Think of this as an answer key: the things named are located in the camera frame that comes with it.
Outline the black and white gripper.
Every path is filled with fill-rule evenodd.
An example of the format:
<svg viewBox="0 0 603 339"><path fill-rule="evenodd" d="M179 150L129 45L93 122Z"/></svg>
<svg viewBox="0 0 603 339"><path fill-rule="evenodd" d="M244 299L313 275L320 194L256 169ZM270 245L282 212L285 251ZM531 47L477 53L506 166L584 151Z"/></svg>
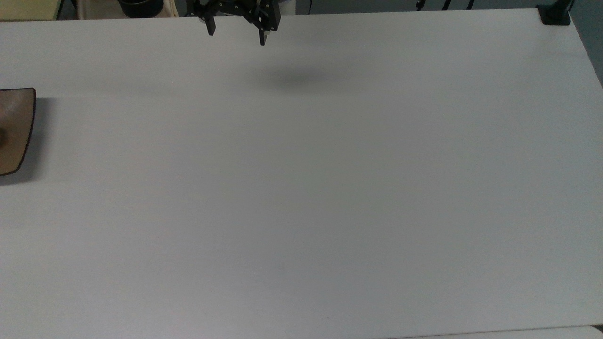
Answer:
<svg viewBox="0 0 603 339"><path fill-rule="evenodd" d="M281 13L278 0L209 0L207 4L200 0L187 0L187 14L205 23L209 36L213 36L216 30L214 2L216 9L223 14L245 15L246 20L258 29L261 46L265 46L270 32L279 28Z"/></svg>

